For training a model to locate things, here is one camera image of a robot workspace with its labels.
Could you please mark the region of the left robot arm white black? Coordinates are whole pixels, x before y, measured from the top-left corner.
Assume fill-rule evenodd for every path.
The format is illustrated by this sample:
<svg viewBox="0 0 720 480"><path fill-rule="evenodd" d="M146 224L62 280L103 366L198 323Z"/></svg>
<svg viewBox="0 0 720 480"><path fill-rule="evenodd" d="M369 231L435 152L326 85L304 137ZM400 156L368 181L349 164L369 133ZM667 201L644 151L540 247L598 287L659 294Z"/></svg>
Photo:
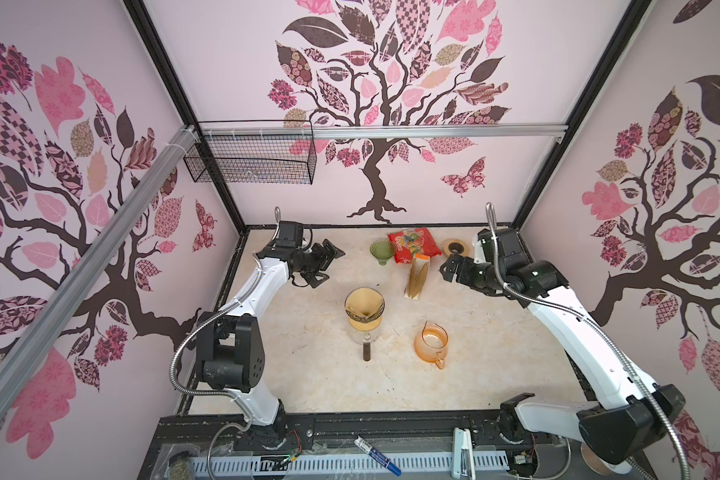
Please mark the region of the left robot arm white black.
<svg viewBox="0 0 720 480"><path fill-rule="evenodd" d="M219 312L202 317L196 336L196 376L206 392L227 396L254 426L269 427L282 415L281 401L263 381L265 347L258 320L281 287L299 275L317 288L333 260L345 252L325 239L304 238L304 225L286 221L254 253L255 268Z"/></svg>

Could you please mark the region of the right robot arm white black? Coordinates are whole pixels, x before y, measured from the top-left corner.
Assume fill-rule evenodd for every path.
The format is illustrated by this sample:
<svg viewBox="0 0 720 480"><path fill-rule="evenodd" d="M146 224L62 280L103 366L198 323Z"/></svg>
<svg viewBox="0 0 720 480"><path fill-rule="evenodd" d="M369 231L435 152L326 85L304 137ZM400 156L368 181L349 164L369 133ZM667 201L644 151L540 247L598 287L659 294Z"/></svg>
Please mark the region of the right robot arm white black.
<svg viewBox="0 0 720 480"><path fill-rule="evenodd" d="M512 441L541 432L585 444L611 469L677 435L670 432L686 399L638 367L589 315L562 273L531 261L511 229L481 230L474 249L449 248L443 279L490 297L517 301L560 343L593 392L585 404L556 404L532 393L500 406L499 428Z"/></svg>

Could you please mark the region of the orange coffee filter pack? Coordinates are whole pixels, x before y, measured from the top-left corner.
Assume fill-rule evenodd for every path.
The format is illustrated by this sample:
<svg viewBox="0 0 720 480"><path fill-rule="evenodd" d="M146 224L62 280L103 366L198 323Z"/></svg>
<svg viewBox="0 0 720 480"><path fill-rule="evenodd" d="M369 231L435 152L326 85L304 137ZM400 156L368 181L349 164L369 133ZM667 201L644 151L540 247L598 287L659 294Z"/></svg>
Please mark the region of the orange coffee filter pack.
<svg viewBox="0 0 720 480"><path fill-rule="evenodd" d="M416 254L413 256L405 289L406 298L417 300L420 297L428 276L430 261L431 257L428 255Z"/></svg>

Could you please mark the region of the clear glass carafe brown handle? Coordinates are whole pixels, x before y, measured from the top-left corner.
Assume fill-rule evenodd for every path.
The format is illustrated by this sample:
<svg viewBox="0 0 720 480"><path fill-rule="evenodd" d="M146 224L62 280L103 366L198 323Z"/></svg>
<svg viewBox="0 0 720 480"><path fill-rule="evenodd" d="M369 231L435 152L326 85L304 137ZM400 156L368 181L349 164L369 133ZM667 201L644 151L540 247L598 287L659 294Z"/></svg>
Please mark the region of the clear glass carafe brown handle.
<svg viewBox="0 0 720 480"><path fill-rule="evenodd" d="M362 359L365 362L370 362L372 359L372 344L380 336L380 330L361 331L351 328L349 336L355 343L361 346Z"/></svg>

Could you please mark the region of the orange glass pitcher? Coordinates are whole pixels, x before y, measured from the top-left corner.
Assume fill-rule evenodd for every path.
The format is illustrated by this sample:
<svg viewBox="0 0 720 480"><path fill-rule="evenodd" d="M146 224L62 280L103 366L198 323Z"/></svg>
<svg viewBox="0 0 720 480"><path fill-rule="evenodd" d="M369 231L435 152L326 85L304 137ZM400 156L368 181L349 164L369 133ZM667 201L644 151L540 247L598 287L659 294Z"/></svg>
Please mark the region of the orange glass pitcher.
<svg viewBox="0 0 720 480"><path fill-rule="evenodd" d="M445 368L448 354L449 336L439 324L426 321L414 339L416 355L423 361L435 365L439 370Z"/></svg>

